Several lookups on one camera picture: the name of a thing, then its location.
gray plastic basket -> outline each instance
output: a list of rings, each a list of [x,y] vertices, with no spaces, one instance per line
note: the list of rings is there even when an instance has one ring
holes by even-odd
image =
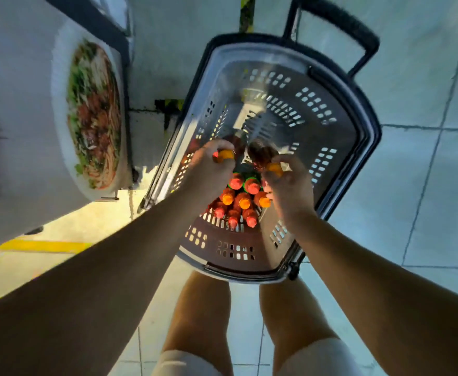
[[[366,49],[349,74],[290,39],[301,9],[335,24]],[[223,137],[226,129],[240,127],[302,160],[311,174],[318,214],[327,219],[380,141],[375,113],[353,81],[378,45],[368,28],[325,0],[293,0],[284,37],[215,37],[199,65],[145,205],[163,200],[181,186],[197,147]],[[241,219],[234,231],[225,219],[201,214],[185,233],[178,256],[199,271],[231,281],[263,283],[288,274],[296,277],[304,256],[293,235],[272,206],[258,212],[257,227],[250,228]]]

floor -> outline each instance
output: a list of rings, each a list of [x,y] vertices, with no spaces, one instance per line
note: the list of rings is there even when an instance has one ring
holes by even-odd
[[[170,85],[174,92],[166,94],[166,86],[157,88],[163,94],[156,98],[182,98],[207,40],[237,30],[239,0],[223,0],[222,6],[217,0],[199,1],[202,7],[197,10],[207,17],[194,24],[199,15],[182,0],[132,0],[136,17],[140,13],[151,17],[136,18],[137,51],[130,89],[135,109],[149,105],[151,87],[144,84],[166,79],[168,66],[177,67],[174,85]],[[382,142],[330,222],[370,250],[458,293],[458,0],[433,0],[431,4],[428,0],[335,1],[381,37],[380,52],[357,81],[384,127]],[[151,37],[150,29],[161,24],[158,11],[165,5],[172,11],[169,21],[179,23],[169,24]],[[288,5],[289,0],[256,0],[255,31],[281,34]],[[190,33],[185,31],[188,26],[193,26]],[[172,36],[181,44],[170,39]],[[140,45],[141,38],[146,43]],[[193,40],[197,45],[189,46]],[[299,40],[327,53],[345,69],[361,53],[338,31],[307,15],[302,19]],[[155,45],[161,41],[165,44],[158,49]],[[175,46],[175,55],[171,55],[170,46]],[[186,51],[187,59],[179,62]],[[147,124],[150,116],[145,113],[137,111],[133,118]],[[155,161],[158,159],[147,167],[152,169]],[[130,211],[126,196],[116,202],[123,205],[113,203],[98,207],[122,211],[110,227],[99,231],[102,237],[136,217],[126,214]],[[81,218],[74,219],[72,226]],[[100,238],[78,234],[83,242]],[[69,257],[0,252],[0,296]],[[111,375],[150,375],[190,271],[180,260],[174,260]],[[313,267],[304,263],[300,274],[332,327],[351,348],[364,375],[384,375]],[[234,373],[270,376],[273,345],[258,308],[258,288],[231,284],[231,290],[227,336]]]

